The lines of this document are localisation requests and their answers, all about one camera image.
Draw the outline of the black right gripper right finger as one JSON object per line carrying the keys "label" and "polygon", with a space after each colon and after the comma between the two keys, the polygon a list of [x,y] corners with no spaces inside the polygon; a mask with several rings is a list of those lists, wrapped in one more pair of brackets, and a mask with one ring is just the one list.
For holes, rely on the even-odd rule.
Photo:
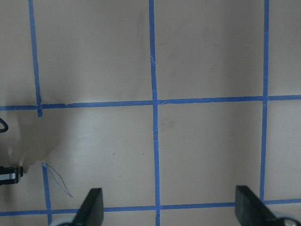
{"label": "black right gripper right finger", "polygon": [[277,226],[277,217],[248,186],[236,186],[235,215],[241,226]]}

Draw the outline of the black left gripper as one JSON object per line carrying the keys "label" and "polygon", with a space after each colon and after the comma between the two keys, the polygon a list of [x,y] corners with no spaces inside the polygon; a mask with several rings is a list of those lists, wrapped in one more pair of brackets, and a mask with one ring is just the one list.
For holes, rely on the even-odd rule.
{"label": "black left gripper", "polygon": [[0,184],[11,185],[18,184],[24,175],[24,168],[21,167],[0,167]]}

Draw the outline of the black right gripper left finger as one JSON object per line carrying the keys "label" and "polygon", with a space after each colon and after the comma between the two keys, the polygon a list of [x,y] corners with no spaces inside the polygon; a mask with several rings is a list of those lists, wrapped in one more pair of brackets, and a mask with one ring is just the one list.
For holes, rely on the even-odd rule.
{"label": "black right gripper left finger", "polygon": [[73,226],[101,226],[104,219],[102,188],[92,188],[75,215]]}

